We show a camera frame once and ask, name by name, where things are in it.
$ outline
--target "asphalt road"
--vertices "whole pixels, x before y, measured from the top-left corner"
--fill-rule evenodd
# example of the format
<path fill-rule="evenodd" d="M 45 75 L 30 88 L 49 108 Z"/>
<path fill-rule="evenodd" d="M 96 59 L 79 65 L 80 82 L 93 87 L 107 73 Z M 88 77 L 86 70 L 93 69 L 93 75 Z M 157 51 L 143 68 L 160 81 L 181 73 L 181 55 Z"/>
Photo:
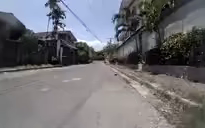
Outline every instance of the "asphalt road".
<path fill-rule="evenodd" d="M 0 128 L 170 128 L 100 62 L 0 74 Z"/>

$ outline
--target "tree trunk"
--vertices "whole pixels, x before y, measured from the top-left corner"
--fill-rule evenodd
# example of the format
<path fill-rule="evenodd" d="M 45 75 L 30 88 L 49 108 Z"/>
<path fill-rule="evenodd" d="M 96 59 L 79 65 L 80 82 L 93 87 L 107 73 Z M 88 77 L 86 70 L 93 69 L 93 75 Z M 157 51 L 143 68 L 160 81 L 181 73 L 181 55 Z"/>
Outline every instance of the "tree trunk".
<path fill-rule="evenodd" d="M 161 39 L 161 34 L 160 34 L 160 29 L 158 28 L 156 33 L 158 34 L 158 42 L 157 42 L 157 47 L 161 47 L 162 39 Z"/>

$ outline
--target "sidewalk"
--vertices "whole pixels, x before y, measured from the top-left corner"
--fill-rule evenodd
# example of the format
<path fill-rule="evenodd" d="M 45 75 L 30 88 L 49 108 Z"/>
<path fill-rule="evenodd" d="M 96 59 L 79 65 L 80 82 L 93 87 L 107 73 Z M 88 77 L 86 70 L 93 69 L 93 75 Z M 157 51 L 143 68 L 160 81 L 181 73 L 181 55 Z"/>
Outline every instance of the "sidewalk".
<path fill-rule="evenodd" d="M 139 72 L 121 65 L 111 65 L 125 75 L 135 79 L 149 88 L 162 90 L 170 95 L 177 95 L 189 102 L 202 103 L 205 98 L 205 84 L 194 83 L 185 79 L 167 75 L 152 75 L 149 72 Z"/>
<path fill-rule="evenodd" d="M 17 67 L 7 67 L 0 68 L 0 73 L 3 72 L 17 72 L 17 71 L 25 71 L 25 70 L 36 70 L 36 69 L 45 69 L 45 68 L 55 68 L 62 67 L 60 65 L 27 65 L 27 66 L 17 66 Z"/>

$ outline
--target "concrete wall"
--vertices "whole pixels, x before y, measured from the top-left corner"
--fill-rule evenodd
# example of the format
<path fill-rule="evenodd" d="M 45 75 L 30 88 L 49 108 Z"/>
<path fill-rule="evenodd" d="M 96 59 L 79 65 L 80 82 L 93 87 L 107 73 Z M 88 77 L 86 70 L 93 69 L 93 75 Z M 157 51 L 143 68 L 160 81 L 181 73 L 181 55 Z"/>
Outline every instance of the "concrete wall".
<path fill-rule="evenodd" d="M 160 24 L 164 38 L 174 33 L 188 32 L 195 26 L 205 27 L 205 0 L 191 0 Z"/>
<path fill-rule="evenodd" d="M 155 74 L 166 74 L 179 78 L 185 78 L 191 81 L 205 83 L 205 67 L 195 68 L 190 66 L 160 66 L 144 65 L 142 71 L 152 72 Z"/>
<path fill-rule="evenodd" d="M 144 32 L 142 34 L 142 53 L 149 51 L 156 46 L 156 34 Z"/>
<path fill-rule="evenodd" d="M 193 27 L 205 27 L 205 0 L 191 0 L 189 3 L 183 5 L 160 24 L 162 38 L 178 33 L 190 31 Z M 137 41 L 140 46 L 142 43 L 142 53 L 156 46 L 157 35 L 155 33 L 144 32 L 142 40 Z M 135 43 L 132 40 L 127 41 L 119 50 L 118 56 L 126 56 L 133 50 L 136 50 Z"/>
<path fill-rule="evenodd" d="M 138 35 L 132 36 L 117 50 L 117 56 L 119 58 L 127 57 L 129 53 L 137 50 L 138 44 Z"/>

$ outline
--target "concrete road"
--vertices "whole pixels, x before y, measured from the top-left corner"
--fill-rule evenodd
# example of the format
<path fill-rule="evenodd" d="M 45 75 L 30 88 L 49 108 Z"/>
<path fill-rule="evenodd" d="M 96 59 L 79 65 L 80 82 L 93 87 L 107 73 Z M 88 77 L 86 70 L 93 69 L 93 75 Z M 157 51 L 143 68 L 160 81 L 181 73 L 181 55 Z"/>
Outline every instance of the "concrete road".
<path fill-rule="evenodd" d="M 100 62 L 0 74 L 0 128 L 170 128 Z"/>

